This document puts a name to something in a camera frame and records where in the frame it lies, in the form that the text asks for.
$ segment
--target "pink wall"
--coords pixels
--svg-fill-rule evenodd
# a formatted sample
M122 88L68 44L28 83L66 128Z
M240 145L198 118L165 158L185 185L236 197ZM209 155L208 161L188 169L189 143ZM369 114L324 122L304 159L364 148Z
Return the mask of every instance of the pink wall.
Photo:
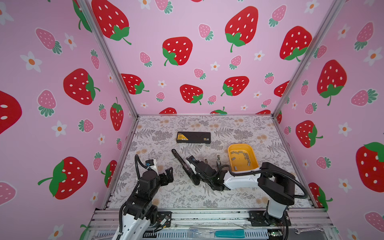
M80 226L88 225L106 194L101 170L119 159L117 139L124 146L133 118L116 82L109 81L110 70L93 34L82 23L79 30L72 1L9 0L0 2L0 10L1 238L79 239L85 229ZM92 49L98 59L91 57ZM84 70L70 75L76 69ZM100 89L94 101L88 74ZM38 100L41 93L43 101ZM118 131L110 118L116 97L124 113ZM105 120L99 104L105 106ZM86 119L92 124L85 121L82 132L78 125ZM96 160L100 165L95 170L97 152L101 162Z
M332 1L89 2L139 114L159 114L166 108L173 108L168 113L222 113L223 107L227 113L250 114L276 108L280 96L275 93L280 85L284 90L298 65L296 58L284 58L291 47L309 45ZM232 34L237 32L242 36L236 40ZM240 86L227 89L229 96L223 84L232 86L236 79Z
M384 238L383 9L383 1L345 3L280 124L306 181L322 189L318 204L328 205L343 239ZM334 89L327 90L330 83ZM313 127L323 136L316 142Z

